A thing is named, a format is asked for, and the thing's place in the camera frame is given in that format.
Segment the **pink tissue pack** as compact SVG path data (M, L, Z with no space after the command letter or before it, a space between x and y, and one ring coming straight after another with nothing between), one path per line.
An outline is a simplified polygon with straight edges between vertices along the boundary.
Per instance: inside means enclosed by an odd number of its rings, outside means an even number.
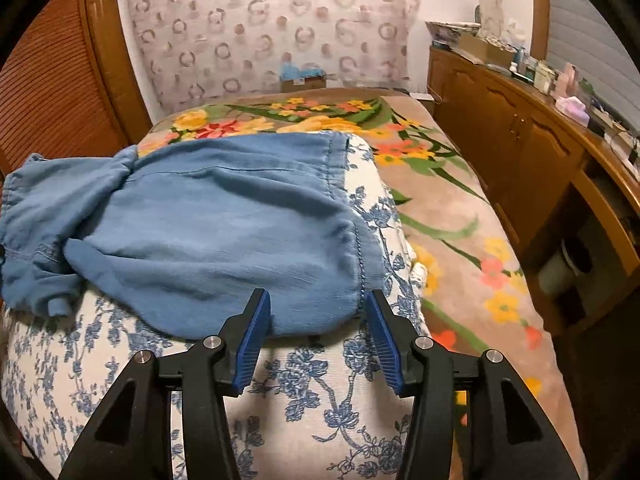
M584 128L588 127L590 117L585 104L576 96L559 98L554 103L555 108L565 117L574 120Z

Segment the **blue denim jeans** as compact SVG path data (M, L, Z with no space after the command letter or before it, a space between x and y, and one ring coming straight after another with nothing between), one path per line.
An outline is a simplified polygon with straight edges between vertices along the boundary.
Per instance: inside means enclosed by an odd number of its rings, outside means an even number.
M349 205L344 133L262 133L140 155L32 155L2 188L1 296L69 316L86 286L175 338L218 332L255 289L273 336L353 318L384 282Z

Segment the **floral bed blanket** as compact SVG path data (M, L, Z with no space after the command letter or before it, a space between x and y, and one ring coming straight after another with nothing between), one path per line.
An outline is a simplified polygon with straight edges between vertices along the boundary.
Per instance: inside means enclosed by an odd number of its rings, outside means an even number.
M501 350L550 418L578 474L588 474L550 334L521 263L473 170L427 110L400 94L342 90L201 106L163 119L141 141L151 153L199 138L337 130L370 146L401 231L426 267L420 310L445 348Z

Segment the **blue floral white quilt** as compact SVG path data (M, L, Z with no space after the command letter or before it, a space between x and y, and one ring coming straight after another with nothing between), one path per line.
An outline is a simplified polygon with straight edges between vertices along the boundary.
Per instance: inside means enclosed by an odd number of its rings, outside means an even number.
M385 295L420 333L428 271L401 231L392 194L370 146L349 141L349 203L382 247ZM82 427L138 350L169 356L168 338L95 290L74 318L1 319L1 399L12 436L48 474L58 474ZM411 403L387 387L359 321L319 338L271 341L254 382L226 403L231 443L245 479L390 478L400 464Z

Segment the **brown louvered wardrobe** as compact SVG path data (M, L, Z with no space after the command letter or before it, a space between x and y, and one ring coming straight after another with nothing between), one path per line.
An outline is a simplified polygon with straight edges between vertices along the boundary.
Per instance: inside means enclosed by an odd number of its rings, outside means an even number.
M1 69L1 172L108 156L151 129L117 0L50 0Z

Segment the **cardboard box with blue cloth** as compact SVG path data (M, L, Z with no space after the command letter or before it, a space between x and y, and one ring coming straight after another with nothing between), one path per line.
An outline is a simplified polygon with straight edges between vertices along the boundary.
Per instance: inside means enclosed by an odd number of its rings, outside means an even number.
M326 72L314 63L300 67L283 63L280 68L280 91L290 93L326 88Z

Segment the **white window blind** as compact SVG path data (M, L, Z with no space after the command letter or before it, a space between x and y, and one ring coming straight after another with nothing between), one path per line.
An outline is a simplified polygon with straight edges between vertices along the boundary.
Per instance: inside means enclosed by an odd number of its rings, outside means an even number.
M547 60L570 63L599 101L639 130L639 71L614 30L588 0L550 0Z

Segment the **wooden sideboard cabinet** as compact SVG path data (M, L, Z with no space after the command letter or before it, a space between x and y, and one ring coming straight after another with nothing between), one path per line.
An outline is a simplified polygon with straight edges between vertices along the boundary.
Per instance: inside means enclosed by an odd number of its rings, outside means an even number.
M600 136L564 117L533 87L432 49L435 120L480 177L553 333L576 336L638 304L639 185ZM538 280L570 245L567 289Z

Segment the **patterned lace curtain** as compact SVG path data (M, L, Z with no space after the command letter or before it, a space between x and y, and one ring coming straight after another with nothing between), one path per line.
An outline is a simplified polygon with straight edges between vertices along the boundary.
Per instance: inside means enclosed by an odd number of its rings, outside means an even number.
M126 0L165 113L276 93L283 63L319 65L337 87L405 87L421 0Z

